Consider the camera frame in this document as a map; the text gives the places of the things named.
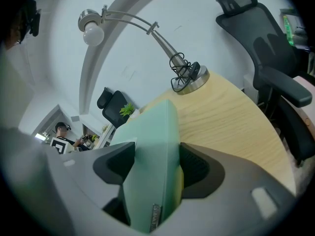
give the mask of potted plant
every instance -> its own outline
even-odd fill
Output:
[[[97,138],[97,135],[93,135],[91,138],[91,141],[94,142],[96,138]]]
[[[140,114],[140,111],[135,109],[131,103],[128,103],[125,107],[121,108],[119,113],[121,113],[123,117],[130,116],[130,118],[136,118]]]

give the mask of black cap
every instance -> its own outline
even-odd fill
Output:
[[[67,128],[67,126],[66,126],[66,124],[65,124],[64,122],[58,122],[58,123],[56,124],[56,126],[55,126],[56,132],[57,132],[57,129],[58,129],[59,127],[66,127],[66,128]]]

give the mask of desk surface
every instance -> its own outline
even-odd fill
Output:
[[[237,87],[218,74],[198,90],[178,95],[171,89],[143,107],[170,99],[177,108],[181,142],[248,159],[293,194],[295,182],[287,153],[263,112]]]

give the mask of mint green object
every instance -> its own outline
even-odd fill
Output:
[[[160,224],[180,204],[182,169],[177,110],[164,100],[120,126],[111,145],[136,141],[135,161],[123,183],[132,228],[150,232],[153,204],[162,206]]]

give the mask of chair seat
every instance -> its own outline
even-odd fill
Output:
[[[296,160],[305,160],[315,155],[313,136],[300,116],[282,97],[278,102],[274,117]]]

